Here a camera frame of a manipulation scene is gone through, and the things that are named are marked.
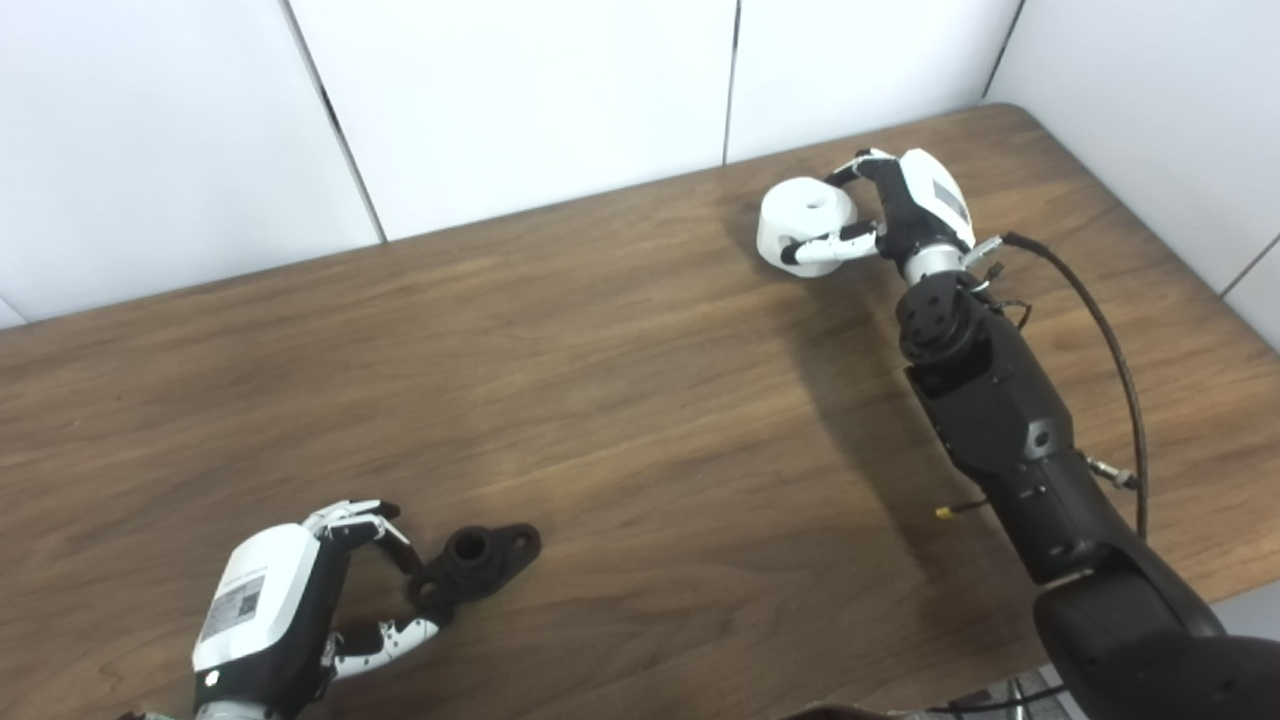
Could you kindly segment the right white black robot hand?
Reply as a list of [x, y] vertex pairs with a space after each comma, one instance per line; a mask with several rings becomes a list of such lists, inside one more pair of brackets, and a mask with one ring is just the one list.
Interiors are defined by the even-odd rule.
[[758, 254], [800, 278], [878, 256], [914, 286], [963, 272], [977, 245], [963, 191], [923, 149], [864, 149], [822, 179], [783, 181], [765, 192], [756, 228]]

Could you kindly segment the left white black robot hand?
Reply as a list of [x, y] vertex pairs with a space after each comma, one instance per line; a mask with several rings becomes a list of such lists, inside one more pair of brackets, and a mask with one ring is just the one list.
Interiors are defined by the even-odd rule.
[[426, 644], [442, 621], [419, 612], [338, 630], [352, 553], [381, 548], [406, 577], [421, 560], [399, 509], [342, 500], [269, 527], [230, 555], [192, 652], [197, 719], [296, 719], [335, 682]]

